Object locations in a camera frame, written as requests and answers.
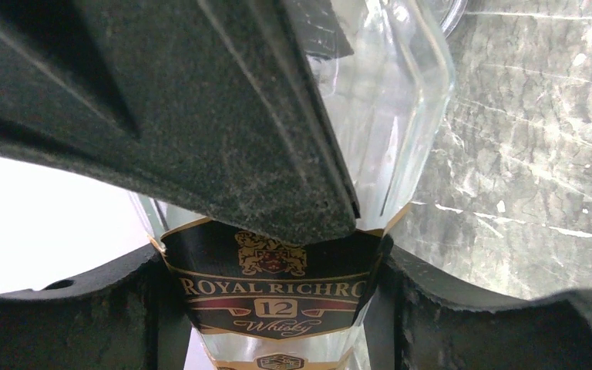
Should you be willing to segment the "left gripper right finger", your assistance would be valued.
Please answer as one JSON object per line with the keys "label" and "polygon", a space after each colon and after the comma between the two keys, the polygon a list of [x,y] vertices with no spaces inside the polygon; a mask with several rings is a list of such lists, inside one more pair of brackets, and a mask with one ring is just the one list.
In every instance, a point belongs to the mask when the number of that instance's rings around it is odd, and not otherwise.
{"label": "left gripper right finger", "polygon": [[592,289],[526,301],[395,247],[365,332],[374,369],[592,369]]}

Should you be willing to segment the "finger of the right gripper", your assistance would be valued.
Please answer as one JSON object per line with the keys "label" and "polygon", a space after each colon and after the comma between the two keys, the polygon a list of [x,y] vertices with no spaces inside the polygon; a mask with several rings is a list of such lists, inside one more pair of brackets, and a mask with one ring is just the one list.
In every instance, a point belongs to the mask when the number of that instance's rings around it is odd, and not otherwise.
{"label": "finger of the right gripper", "polygon": [[330,1],[0,1],[0,156],[293,244],[359,202],[310,63]]}

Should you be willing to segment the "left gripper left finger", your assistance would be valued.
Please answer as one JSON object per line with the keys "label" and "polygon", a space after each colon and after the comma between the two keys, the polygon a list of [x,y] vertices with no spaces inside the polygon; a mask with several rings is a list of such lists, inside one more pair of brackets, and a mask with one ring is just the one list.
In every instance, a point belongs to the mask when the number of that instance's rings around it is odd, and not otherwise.
{"label": "left gripper left finger", "polygon": [[40,291],[0,294],[0,369],[181,369],[190,333],[150,245]]}

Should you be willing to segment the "clear glass bottle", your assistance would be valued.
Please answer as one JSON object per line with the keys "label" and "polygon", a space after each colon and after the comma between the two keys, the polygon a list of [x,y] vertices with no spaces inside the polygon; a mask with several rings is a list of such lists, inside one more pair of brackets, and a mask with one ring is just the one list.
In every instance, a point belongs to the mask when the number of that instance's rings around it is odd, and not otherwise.
{"label": "clear glass bottle", "polygon": [[449,37],[462,18],[469,0],[428,0],[427,3],[443,35]]}

